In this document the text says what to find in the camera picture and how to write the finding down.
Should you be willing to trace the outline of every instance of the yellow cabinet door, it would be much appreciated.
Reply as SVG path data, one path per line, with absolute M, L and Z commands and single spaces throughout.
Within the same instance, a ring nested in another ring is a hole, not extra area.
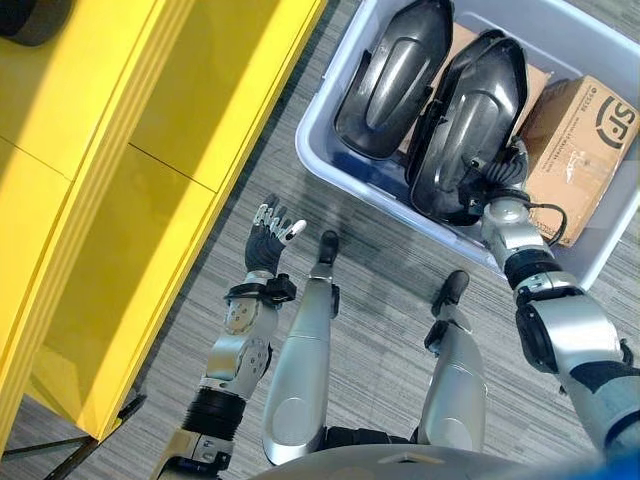
M 127 147 L 27 393 L 91 436 L 116 414 L 204 238 L 214 192 Z
M 21 312 L 68 188 L 58 172 L 0 139 L 0 431 L 11 427 L 18 404 L 6 400 L 22 395 L 42 340 Z

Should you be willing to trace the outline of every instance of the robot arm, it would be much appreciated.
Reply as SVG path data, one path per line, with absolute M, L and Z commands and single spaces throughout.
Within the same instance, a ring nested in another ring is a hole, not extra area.
M 514 290 L 527 361 L 553 373 L 596 448 L 640 446 L 640 370 L 622 362 L 617 332 L 598 303 L 562 271 L 529 221 L 521 191 L 485 207 L 482 236 Z
M 211 349 L 182 427 L 174 432 L 152 479 L 217 478 L 229 465 L 246 402 L 269 367 L 277 309 L 296 294 L 289 277 L 276 277 L 276 271 L 282 250 L 306 222 L 284 220 L 284 207 L 274 214 L 277 203 L 271 195 L 258 208 L 245 249 L 247 276 L 225 297 L 229 310 L 224 330 Z

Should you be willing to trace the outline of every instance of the black plastic cover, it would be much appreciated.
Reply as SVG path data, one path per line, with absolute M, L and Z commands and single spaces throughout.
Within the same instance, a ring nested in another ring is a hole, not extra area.
M 499 31 L 480 35 L 452 60 L 409 149 L 416 210 L 455 225 L 481 217 L 483 171 L 505 148 L 527 91 L 524 51 Z
M 453 36 L 450 0 L 418 0 L 389 22 L 373 55 L 365 52 L 335 118 L 353 150 L 391 156 L 426 104 Z

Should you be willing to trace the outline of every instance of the black cable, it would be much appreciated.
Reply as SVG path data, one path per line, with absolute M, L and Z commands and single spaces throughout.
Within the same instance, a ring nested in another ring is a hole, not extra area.
M 553 203 L 524 202 L 524 204 L 527 208 L 548 208 L 550 210 L 555 210 L 556 212 L 559 212 L 562 215 L 562 222 L 560 223 L 560 227 L 556 231 L 555 235 L 551 237 L 551 239 L 548 242 L 550 247 L 558 243 L 558 240 L 560 240 L 564 235 L 564 232 L 567 229 L 567 223 L 569 221 L 567 218 L 567 213 L 562 209 L 562 207 L 559 207 L 558 205 L 554 205 Z

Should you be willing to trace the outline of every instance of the cardboard box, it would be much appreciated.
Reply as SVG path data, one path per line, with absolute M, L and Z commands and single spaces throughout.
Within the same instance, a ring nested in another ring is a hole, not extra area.
M 436 88 L 438 87 L 438 83 L 440 82 L 440 77 L 442 76 L 442 73 L 444 72 L 444 69 L 446 68 L 446 66 L 449 65 L 449 62 L 451 62 L 451 60 L 453 60 L 453 57 L 455 57 L 464 47 L 466 47 L 471 42 L 473 42 L 473 40 L 477 36 L 478 35 L 473 33 L 471 30 L 466 29 L 462 25 L 458 25 L 457 23 L 453 24 L 453 40 L 451 43 L 451 49 L 449 50 L 449 55 L 447 56 L 447 59 L 442 64 L 442 68 L 440 69 L 436 77 L 433 79 L 433 82 L 431 83 L 434 93 Z M 542 91 L 544 90 L 544 87 L 547 85 L 547 82 L 549 81 L 550 77 L 551 77 L 550 74 L 545 73 L 532 65 L 527 65 L 527 79 L 529 81 L 529 96 L 527 97 L 527 103 L 522 109 L 520 118 L 518 119 L 518 122 L 516 123 L 515 128 L 513 129 L 514 133 L 520 130 L 520 127 L 524 123 L 529 112 L 531 112 L 531 110 L 533 109 L 533 106 L 535 105 L 536 101 L 542 94 Z M 407 149 L 409 148 L 409 143 L 411 142 L 411 136 L 413 135 L 414 126 L 411 127 L 411 129 L 409 130 L 409 133 L 406 135 L 406 137 L 400 144 L 400 147 L 398 148 L 398 150 L 400 150 L 403 153 L 406 153 Z
M 638 112 L 593 77 L 556 83 L 542 94 L 522 131 L 530 159 L 527 192 L 533 202 L 567 213 L 561 245 L 580 236 L 638 125 Z M 547 238 L 560 226 L 552 210 L 534 209 L 532 219 Z

